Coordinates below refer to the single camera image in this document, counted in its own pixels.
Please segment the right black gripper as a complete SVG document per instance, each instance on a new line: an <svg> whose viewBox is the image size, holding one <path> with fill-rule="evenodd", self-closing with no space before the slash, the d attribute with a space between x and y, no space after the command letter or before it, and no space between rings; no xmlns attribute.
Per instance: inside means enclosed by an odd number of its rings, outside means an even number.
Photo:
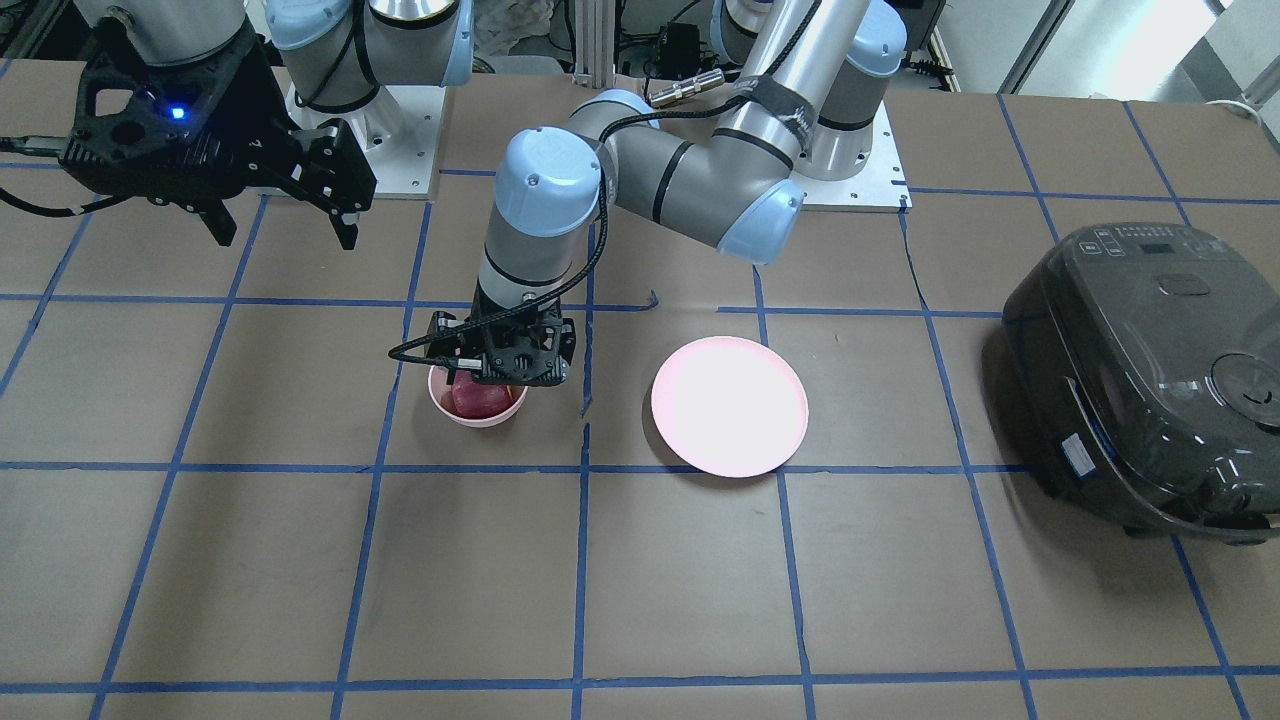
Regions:
<svg viewBox="0 0 1280 720"><path fill-rule="evenodd" d="M97 50L79 77L60 167L95 193L147 199L201 218L221 246L237 224L227 200L280 190L321 210L355 247L376 177L342 118L300 127L248 24L210 56L150 65L120 20L93 27Z"/></svg>

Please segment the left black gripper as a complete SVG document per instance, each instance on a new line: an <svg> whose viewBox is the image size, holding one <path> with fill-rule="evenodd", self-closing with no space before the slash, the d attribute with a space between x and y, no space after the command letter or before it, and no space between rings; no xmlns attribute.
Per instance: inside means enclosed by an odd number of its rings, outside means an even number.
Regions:
<svg viewBox="0 0 1280 720"><path fill-rule="evenodd" d="M558 307L531 310L444 337L461 322L449 313L431 315L428 356L451 374L467 374L481 386L556 387L570 378L577 346L573 319Z"/></svg>

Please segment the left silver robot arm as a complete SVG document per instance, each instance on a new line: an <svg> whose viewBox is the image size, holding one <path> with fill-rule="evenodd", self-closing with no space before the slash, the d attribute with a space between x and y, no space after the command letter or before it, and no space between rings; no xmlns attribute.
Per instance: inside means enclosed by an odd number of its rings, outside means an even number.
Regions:
<svg viewBox="0 0 1280 720"><path fill-rule="evenodd" d="M908 50L887 1L721 1L718 22L756 15L704 143L666 131L673 109L611 88L562 126L524 129L495 173L471 313L434 313L401 363L466 372L484 386L552 387L568 378L573 322L561 299L582 283L621 208L717 252L773 263L805 202L803 177L838 182L867 164L876 114Z"/></svg>

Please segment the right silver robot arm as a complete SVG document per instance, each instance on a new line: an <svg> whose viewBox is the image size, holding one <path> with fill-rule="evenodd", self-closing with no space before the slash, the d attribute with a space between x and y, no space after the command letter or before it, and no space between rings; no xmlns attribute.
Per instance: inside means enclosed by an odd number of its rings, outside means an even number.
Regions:
<svg viewBox="0 0 1280 720"><path fill-rule="evenodd" d="M97 46L59 165L95 193L193 214L221 246L227 200L269 188L353 249L370 156L396 140L390 88L462 85L474 56L468 1L270 1L270 38L239 1L76 6Z"/></svg>

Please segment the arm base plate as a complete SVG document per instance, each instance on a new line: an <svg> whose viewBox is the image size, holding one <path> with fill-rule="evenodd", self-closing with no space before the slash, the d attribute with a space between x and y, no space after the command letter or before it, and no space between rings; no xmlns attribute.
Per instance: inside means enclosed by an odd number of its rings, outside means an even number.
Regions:
<svg viewBox="0 0 1280 720"><path fill-rule="evenodd" d="M358 106L340 113L302 108L292 85L278 110L303 129L342 118L355 132L376 177L376 199L429 200L434 195L448 88L430 85L380 85Z"/></svg>
<svg viewBox="0 0 1280 720"><path fill-rule="evenodd" d="M884 102L859 129L818 124L790 179L804 192L805 211L899 213L913 206Z"/></svg>

